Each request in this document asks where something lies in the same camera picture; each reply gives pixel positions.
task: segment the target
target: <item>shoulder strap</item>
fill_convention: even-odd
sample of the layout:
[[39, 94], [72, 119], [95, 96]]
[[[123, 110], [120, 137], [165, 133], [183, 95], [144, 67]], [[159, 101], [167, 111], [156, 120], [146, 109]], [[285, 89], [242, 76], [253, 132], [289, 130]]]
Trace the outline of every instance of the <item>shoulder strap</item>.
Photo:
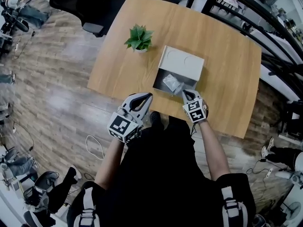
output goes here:
[[230, 186], [222, 188], [221, 191], [225, 201], [222, 207], [223, 226], [247, 227], [248, 214], [245, 205], [233, 198]]
[[92, 199], [93, 188], [85, 189], [83, 196], [83, 211], [78, 215], [74, 222], [74, 227], [100, 227], [99, 216], [95, 213]]

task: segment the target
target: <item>plastic bag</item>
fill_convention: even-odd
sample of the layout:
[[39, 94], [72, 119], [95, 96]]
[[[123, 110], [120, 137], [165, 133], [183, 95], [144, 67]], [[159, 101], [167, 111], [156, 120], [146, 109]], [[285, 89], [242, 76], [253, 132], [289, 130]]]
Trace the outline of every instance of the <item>plastic bag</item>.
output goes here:
[[173, 75], [169, 74], [168, 76], [166, 76], [163, 79], [163, 82], [165, 83], [165, 85], [172, 91], [174, 92], [177, 87], [180, 86], [179, 81], [177, 80], [177, 78], [175, 78]]

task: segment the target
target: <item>wooden floor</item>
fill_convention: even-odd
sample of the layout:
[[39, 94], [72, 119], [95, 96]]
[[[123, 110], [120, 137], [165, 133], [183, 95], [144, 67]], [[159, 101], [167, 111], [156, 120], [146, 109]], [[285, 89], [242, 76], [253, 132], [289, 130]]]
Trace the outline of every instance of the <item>wooden floor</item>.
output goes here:
[[[45, 0], [33, 0], [31, 4], [42, 11], [50, 10]], [[23, 126], [35, 142], [31, 154], [40, 164], [39, 173], [53, 170], [62, 179], [69, 166], [74, 164], [82, 173], [94, 175], [101, 162], [86, 151], [85, 139], [87, 135], [95, 136], [106, 153], [111, 141], [106, 125], [121, 102], [86, 88], [104, 38], [85, 32], [75, 16], [56, 9], [51, 11], [49, 20], [41, 29], [35, 30], [31, 40], [31, 30], [28, 33], [17, 31], [10, 54], [1, 59], [5, 66], [0, 68], [0, 72], [13, 70], [17, 75], [14, 85], [0, 85], [0, 95], [14, 104], [13, 114], [5, 121], [3, 131], [10, 137], [4, 140], [8, 148], [15, 146], [20, 152], [28, 150], [32, 141]], [[18, 50], [14, 52], [18, 40]], [[280, 100], [275, 91], [260, 82], [245, 139], [218, 133], [232, 172], [245, 173], [253, 167], [260, 159], [262, 146], [272, 135], [276, 136], [276, 129], [270, 128], [269, 124], [278, 119], [278, 109], [273, 103]], [[14, 122], [17, 132], [12, 134]], [[197, 162], [209, 177], [201, 134], [195, 133], [194, 139]], [[289, 146], [281, 140], [276, 144]], [[89, 140], [88, 145], [101, 157], [97, 143]], [[156, 146], [151, 154], [158, 154]], [[181, 156], [175, 159], [176, 163], [181, 162]], [[268, 163], [258, 163], [255, 171], [271, 167]], [[287, 180], [271, 174], [265, 179], [264, 192], [262, 179], [265, 175], [266, 171], [249, 175], [258, 210], [271, 200], [279, 199], [291, 186]], [[68, 201], [71, 202], [75, 195], [71, 194]]]

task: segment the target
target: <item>white pot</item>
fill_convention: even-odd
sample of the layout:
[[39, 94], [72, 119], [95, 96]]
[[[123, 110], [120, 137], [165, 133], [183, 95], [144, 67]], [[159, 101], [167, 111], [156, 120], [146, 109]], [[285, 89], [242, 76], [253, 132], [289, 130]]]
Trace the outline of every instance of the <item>white pot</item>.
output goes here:
[[136, 51], [137, 51], [138, 53], [144, 53], [144, 52], [147, 52], [147, 49], [146, 49], [146, 48], [143, 49], [143, 50], [137, 50], [137, 49], [136, 49]]

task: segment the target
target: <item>wooden table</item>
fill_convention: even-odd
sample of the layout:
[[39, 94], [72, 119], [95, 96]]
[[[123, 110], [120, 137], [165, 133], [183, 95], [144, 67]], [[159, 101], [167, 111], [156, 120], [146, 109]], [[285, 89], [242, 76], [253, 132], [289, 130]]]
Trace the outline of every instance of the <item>wooden table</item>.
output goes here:
[[[146, 53], [124, 45], [135, 24], [154, 31]], [[261, 48], [227, 25], [173, 3], [126, 0], [104, 40], [88, 88], [121, 100], [151, 92], [151, 110], [189, 121], [181, 98], [152, 88], [165, 45], [205, 59], [196, 89], [209, 106], [209, 122], [217, 131], [244, 138], [256, 100]]]

